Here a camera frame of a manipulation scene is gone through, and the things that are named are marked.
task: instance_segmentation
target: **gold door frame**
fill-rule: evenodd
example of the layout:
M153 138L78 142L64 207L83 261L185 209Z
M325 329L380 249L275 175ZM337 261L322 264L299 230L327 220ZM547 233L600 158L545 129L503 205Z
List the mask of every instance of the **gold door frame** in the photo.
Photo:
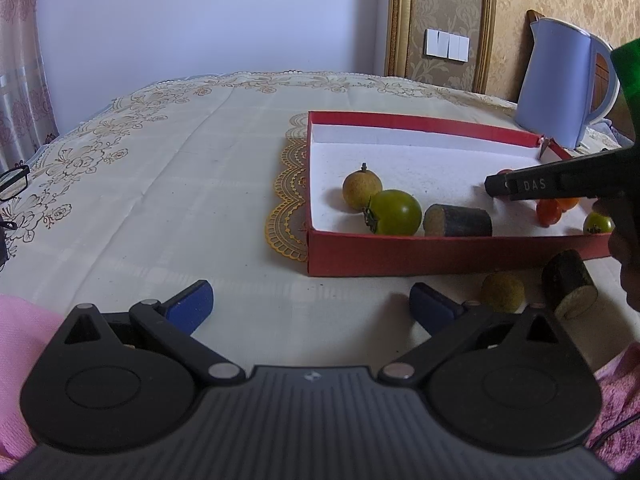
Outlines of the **gold door frame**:
M386 75L407 77L413 0L389 0L386 28ZM482 0L473 92L484 93L494 43L495 0Z

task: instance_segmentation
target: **wallpaper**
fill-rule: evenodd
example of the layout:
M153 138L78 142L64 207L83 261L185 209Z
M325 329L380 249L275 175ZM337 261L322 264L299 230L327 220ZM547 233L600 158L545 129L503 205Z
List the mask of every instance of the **wallpaper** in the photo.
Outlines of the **wallpaper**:
M517 101L532 39L528 9L594 32L613 47L640 36L640 0L497 0L486 93Z
M413 0L407 77L438 86L471 90L481 7L482 0ZM423 56L424 31L427 28L469 37L468 62Z

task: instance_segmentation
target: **silver screw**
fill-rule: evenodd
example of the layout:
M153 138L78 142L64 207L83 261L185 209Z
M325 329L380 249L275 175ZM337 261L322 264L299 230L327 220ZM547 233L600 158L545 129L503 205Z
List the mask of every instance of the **silver screw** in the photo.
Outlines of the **silver screw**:
M382 368L382 372L394 379L408 379L415 374L415 369L407 363L391 363Z
M214 379L233 379L240 373L240 368L233 363L216 363L209 367L209 375Z

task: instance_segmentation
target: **green fruit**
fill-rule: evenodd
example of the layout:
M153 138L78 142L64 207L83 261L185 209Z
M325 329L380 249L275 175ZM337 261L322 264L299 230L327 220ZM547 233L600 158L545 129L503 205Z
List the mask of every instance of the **green fruit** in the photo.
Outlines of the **green fruit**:
M418 201L399 189L385 189L371 197L364 221L377 235L412 236L422 222Z
M382 191L382 182L373 171L367 169L364 162L361 169L348 175L342 183L344 201L357 211L366 208L371 197L380 191Z
M586 235L596 235L599 233L610 233L613 231L613 222L608 216L591 212L584 219L582 232Z
M496 272L482 282L480 302L496 312L515 312L524 299L524 285L513 274Z

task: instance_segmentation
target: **eyeglasses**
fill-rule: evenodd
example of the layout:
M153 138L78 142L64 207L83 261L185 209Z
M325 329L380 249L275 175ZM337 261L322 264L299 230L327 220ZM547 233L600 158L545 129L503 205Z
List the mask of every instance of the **eyeglasses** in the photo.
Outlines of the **eyeglasses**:
M0 202L7 202L27 189L27 165L18 166L0 174Z

